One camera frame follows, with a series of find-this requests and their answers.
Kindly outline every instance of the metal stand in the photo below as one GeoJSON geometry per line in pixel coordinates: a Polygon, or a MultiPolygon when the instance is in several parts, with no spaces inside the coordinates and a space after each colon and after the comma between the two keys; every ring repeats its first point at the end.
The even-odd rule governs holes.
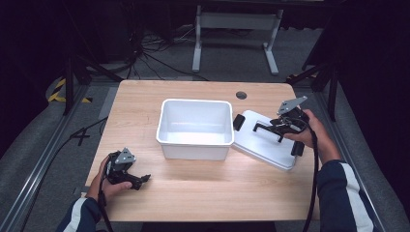
{"type": "Polygon", "coordinates": [[[196,9],[196,43],[193,53],[192,71],[199,72],[201,62],[201,28],[235,28],[251,30],[271,30],[271,39],[264,43],[264,51],[272,75],[278,75],[278,66],[275,62],[272,47],[278,33],[283,10],[277,14],[225,14],[202,13],[201,6],[196,9]]]}
{"type": "Polygon", "coordinates": [[[74,91],[74,76],[78,80],[80,85],[88,85],[90,84],[92,77],[87,72],[86,67],[89,66],[94,70],[106,75],[110,79],[121,82],[123,78],[116,75],[115,73],[110,72],[109,70],[103,68],[102,66],[84,58],[79,55],[70,55],[66,61],[66,108],[64,110],[63,115],[67,115],[70,110],[73,108],[74,99],[73,99],[73,91],[74,91]]]}
{"type": "Polygon", "coordinates": [[[336,121],[335,106],[336,106],[336,94],[337,94],[337,65],[336,64],[320,64],[298,75],[290,75],[286,79],[286,83],[294,85],[297,82],[306,79],[313,74],[317,73],[316,78],[310,85],[310,88],[314,92],[321,92],[330,81],[329,98],[328,98],[328,113],[332,121],[336,121]]]}

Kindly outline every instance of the yellow tape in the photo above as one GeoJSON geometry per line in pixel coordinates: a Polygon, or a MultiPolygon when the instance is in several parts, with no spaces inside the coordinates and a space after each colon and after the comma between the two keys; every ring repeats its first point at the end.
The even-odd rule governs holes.
{"type": "MultiPolygon", "coordinates": [[[[55,86],[51,96],[48,98],[48,102],[66,102],[66,98],[58,97],[60,90],[66,84],[66,78],[61,77],[60,81],[58,81],[57,85],[55,86]]],[[[91,103],[93,102],[93,98],[84,98],[81,102],[83,103],[91,103]]]]}

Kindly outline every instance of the person's right hand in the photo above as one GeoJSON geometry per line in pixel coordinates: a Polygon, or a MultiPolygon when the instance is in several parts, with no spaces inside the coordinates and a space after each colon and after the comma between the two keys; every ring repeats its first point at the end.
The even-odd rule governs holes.
{"type": "MultiPolygon", "coordinates": [[[[311,112],[309,109],[305,109],[304,112],[309,117],[308,123],[314,130],[317,136],[317,145],[320,153],[320,159],[322,164],[329,160],[340,160],[340,153],[334,143],[334,141],[328,135],[322,122],[311,112]]],[[[313,148],[311,133],[309,129],[302,131],[301,133],[286,133],[285,138],[295,141],[303,142],[310,148],[313,148]]]]}

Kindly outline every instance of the white plastic bin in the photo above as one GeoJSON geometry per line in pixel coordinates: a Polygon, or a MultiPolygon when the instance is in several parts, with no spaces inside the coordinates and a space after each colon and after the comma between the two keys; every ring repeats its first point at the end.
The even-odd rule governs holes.
{"type": "Polygon", "coordinates": [[[157,140],[168,159],[225,160],[234,141],[232,105],[228,101],[165,100],[157,140]]]}

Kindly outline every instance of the wooden table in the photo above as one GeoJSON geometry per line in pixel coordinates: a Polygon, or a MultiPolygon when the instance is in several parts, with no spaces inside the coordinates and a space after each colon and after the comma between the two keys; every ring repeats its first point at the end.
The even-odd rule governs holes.
{"type": "MultiPolygon", "coordinates": [[[[139,191],[126,190],[108,206],[112,221],[260,221],[306,219],[313,175],[313,152],[305,148],[290,171],[280,170],[233,148],[226,160],[166,159],[156,140],[166,99],[221,100],[233,116],[253,110],[270,118],[292,87],[274,83],[148,81],[121,82],[86,186],[101,161],[128,147],[136,156],[134,176],[151,174],[139,191]],[[248,97],[240,100],[238,91],[248,97]]],[[[313,218],[318,218],[315,209],[313,218]]]]}

